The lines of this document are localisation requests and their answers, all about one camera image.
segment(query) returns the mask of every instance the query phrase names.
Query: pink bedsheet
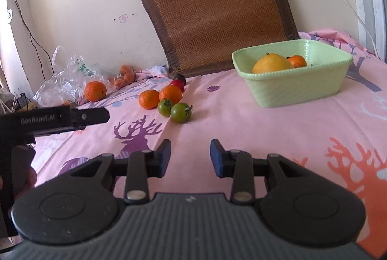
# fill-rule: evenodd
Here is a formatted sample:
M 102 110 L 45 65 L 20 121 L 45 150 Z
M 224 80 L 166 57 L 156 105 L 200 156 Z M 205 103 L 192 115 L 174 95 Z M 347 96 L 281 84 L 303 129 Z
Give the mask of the pink bedsheet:
M 320 39 L 318 34 L 303 37 Z M 228 195 L 231 180 L 215 176 L 209 156 L 210 141 L 216 138 L 225 149 L 241 149 L 256 158 L 281 154 L 356 193 L 367 210 L 358 241 L 379 257 L 387 249 L 387 66 L 351 44 L 348 35 L 335 38 L 338 41 L 323 41 L 349 50 L 355 61 L 333 97 L 261 108 L 244 80 L 231 70 L 188 80 L 183 101 L 193 105 L 193 114 L 181 125 L 157 110 L 141 109 L 137 102 L 143 90 L 160 90 L 169 80 L 142 80 L 82 107 L 106 107 L 108 123 L 37 138 L 33 167 L 38 183 L 101 153 L 124 157 L 135 150 L 155 149 L 169 139 L 170 164 L 163 179 L 149 180 L 152 193 Z M 123 196 L 123 182 L 123 178 L 117 182 L 116 196 Z M 261 178 L 256 189 L 257 196 L 265 194 Z

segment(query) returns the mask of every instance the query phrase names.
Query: human hand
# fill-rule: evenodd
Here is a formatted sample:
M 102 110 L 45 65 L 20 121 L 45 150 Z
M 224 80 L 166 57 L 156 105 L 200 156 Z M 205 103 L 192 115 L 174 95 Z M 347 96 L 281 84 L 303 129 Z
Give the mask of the human hand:
M 25 192 L 27 192 L 28 190 L 32 189 L 35 187 L 35 183 L 36 183 L 36 180 L 37 180 L 37 175 L 36 175 L 36 172 L 35 170 L 30 167 L 27 171 L 27 176 L 26 176 L 26 184 L 24 185 L 24 187 L 16 194 L 16 197 L 15 197 L 15 200 L 20 197 L 21 195 L 23 195 Z M 1 178 L 0 176 L 0 190 L 3 189 L 3 179 Z

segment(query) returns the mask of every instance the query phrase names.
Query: green tomato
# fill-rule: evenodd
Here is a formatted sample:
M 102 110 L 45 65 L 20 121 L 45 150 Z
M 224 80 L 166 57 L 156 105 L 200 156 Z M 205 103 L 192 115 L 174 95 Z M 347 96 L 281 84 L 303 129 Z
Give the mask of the green tomato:
M 175 122 L 186 123 L 192 115 L 192 106 L 186 103 L 177 103 L 171 109 L 171 117 Z
M 159 114 L 163 117 L 169 117 L 171 115 L 171 109 L 173 107 L 173 102 L 167 99 L 162 99 L 159 104 L 157 105 L 157 109 L 159 111 Z

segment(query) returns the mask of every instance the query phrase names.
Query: fruit basket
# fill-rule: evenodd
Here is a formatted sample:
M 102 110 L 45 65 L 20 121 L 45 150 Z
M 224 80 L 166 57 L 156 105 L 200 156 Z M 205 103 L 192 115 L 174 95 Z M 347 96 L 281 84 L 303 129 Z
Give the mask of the fruit basket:
M 299 54 L 307 67 L 269 73 L 251 73 L 254 64 L 265 54 L 288 57 Z M 281 107 L 332 96 L 339 91 L 351 54 L 313 40 L 292 40 L 237 50 L 233 63 L 262 107 Z

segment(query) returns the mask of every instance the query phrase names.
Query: woven mat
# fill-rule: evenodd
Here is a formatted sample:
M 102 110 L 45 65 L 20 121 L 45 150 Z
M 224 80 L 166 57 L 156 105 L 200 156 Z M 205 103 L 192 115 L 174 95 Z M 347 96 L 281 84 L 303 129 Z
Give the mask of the woven mat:
M 297 39 L 287 0 L 143 0 L 170 73 L 233 69 L 233 51 Z

